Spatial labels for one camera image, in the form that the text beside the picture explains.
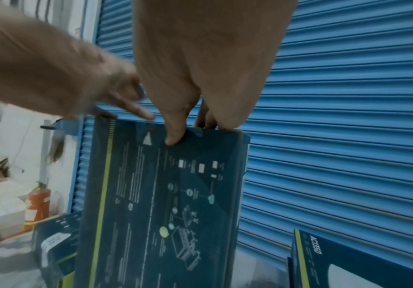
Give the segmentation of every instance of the yellow stripe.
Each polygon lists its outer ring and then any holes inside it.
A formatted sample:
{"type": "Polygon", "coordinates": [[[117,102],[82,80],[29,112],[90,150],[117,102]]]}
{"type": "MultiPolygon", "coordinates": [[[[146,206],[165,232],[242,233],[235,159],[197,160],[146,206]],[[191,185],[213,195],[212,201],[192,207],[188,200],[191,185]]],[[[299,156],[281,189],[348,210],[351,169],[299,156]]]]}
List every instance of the yellow stripe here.
{"type": "Polygon", "coordinates": [[[109,134],[108,134],[107,156],[105,158],[105,171],[103,175],[101,202],[99,204],[99,217],[97,219],[97,230],[96,230],[96,241],[94,244],[94,254],[92,255],[91,274],[89,276],[89,288],[94,288],[94,284],[96,280],[96,270],[97,270],[97,262],[99,258],[99,247],[101,244],[103,213],[105,210],[105,198],[107,196],[108,176],[110,173],[111,149],[113,148],[114,131],[115,131],[115,123],[114,121],[112,121],[110,124],[110,129],[109,129],[109,134]]]}
{"type": "Polygon", "coordinates": [[[301,270],[301,283],[303,288],[310,288],[309,278],[307,277],[306,261],[304,260],[303,243],[301,242],[300,231],[297,229],[296,234],[296,246],[298,250],[298,261],[300,263],[301,270]]]}

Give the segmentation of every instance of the white wall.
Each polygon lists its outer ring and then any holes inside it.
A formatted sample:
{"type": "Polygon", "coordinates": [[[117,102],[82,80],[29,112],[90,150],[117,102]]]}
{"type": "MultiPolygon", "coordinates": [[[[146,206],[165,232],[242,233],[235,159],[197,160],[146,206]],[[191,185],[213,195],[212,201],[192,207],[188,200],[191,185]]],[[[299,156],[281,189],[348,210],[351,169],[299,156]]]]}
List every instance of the white wall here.
{"type": "MultiPolygon", "coordinates": [[[[52,0],[52,5],[60,0],[52,0]]],[[[25,1],[25,13],[34,16],[37,0],[25,1]]],[[[72,35],[78,32],[83,13],[83,0],[65,0],[72,4],[71,17],[65,27],[72,35]]],[[[41,0],[40,18],[45,15],[46,0],[41,0]]],[[[9,157],[12,164],[11,177],[28,187],[34,187],[39,178],[42,151],[40,129],[45,119],[54,121],[58,117],[28,111],[12,105],[1,104],[3,117],[0,123],[0,156],[9,157]]],[[[52,190],[52,212],[65,212],[69,199],[73,164],[75,161],[76,137],[67,136],[62,159],[49,167],[48,187],[52,190]]]]}

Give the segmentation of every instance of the product box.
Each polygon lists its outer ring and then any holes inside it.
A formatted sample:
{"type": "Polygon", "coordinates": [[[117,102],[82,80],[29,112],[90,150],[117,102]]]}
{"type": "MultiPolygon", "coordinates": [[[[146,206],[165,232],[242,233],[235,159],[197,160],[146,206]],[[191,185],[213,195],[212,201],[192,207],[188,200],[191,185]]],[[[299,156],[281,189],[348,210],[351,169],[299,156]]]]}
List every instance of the product box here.
{"type": "Polygon", "coordinates": [[[413,288],[413,269],[298,229],[289,263],[292,288],[413,288]]]}
{"type": "Polygon", "coordinates": [[[96,118],[75,288],[229,287],[249,135],[96,118]]]}
{"type": "Polygon", "coordinates": [[[47,288],[72,288],[81,212],[38,223],[32,252],[47,288]]]}

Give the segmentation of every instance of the red fire extinguisher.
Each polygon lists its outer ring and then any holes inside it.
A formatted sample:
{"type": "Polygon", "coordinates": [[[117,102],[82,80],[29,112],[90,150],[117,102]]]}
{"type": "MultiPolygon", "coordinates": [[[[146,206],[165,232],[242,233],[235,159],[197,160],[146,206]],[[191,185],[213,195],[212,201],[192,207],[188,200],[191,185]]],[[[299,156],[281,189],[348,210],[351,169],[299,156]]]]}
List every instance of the red fire extinguisher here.
{"type": "Polygon", "coordinates": [[[25,230],[30,231],[34,225],[48,218],[50,212],[51,191],[38,182],[37,187],[29,192],[26,199],[25,230]]]}

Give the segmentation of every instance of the blue roller shutter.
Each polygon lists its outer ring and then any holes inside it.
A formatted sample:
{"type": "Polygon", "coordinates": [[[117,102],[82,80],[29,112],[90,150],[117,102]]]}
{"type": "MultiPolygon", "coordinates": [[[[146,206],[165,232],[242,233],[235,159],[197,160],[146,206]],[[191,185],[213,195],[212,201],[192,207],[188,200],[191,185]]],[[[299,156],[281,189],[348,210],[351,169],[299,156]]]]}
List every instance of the blue roller shutter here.
{"type": "MultiPolygon", "coordinates": [[[[133,61],[131,24],[129,0],[104,0],[97,44],[133,61]]],[[[413,268],[413,1],[300,0],[241,128],[252,136],[241,249],[284,269],[300,228],[413,268]]]]}

